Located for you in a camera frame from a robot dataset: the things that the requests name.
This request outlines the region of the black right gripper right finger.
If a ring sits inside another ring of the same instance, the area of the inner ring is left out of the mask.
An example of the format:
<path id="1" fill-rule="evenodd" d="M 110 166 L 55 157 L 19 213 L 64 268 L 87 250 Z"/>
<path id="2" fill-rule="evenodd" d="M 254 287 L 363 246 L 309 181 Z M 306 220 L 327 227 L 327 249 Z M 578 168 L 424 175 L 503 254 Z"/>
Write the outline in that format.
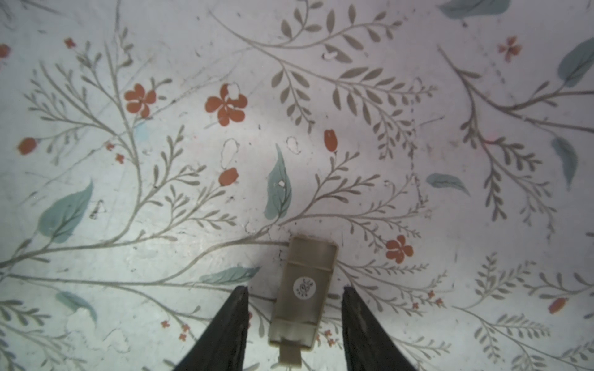
<path id="1" fill-rule="evenodd" d="M 353 287 L 343 290 L 341 314 L 349 371 L 415 371 Z"/>

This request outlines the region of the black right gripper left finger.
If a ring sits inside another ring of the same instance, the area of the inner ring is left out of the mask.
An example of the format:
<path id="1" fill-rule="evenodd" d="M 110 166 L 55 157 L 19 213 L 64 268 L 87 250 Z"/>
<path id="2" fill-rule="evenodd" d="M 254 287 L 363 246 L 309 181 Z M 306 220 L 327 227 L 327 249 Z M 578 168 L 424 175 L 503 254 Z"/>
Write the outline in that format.
<path id="1" fill-rule="evenodd" d="M 244 366 L 248 288 L 236 287 L 175 371 L 239 371 Z"/>

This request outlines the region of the beige battery cover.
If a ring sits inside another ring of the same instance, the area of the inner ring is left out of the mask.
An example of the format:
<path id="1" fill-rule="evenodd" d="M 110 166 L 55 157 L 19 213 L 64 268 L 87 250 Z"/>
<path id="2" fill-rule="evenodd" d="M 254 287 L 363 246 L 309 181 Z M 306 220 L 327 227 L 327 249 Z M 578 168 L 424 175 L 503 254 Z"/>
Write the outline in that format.
<path id="1" fill-rule="evenodd" d="M 300 367 L 314 348 L 339 247 L 329 241 L 293 237 L 269 328 L 278 363 Z"/>

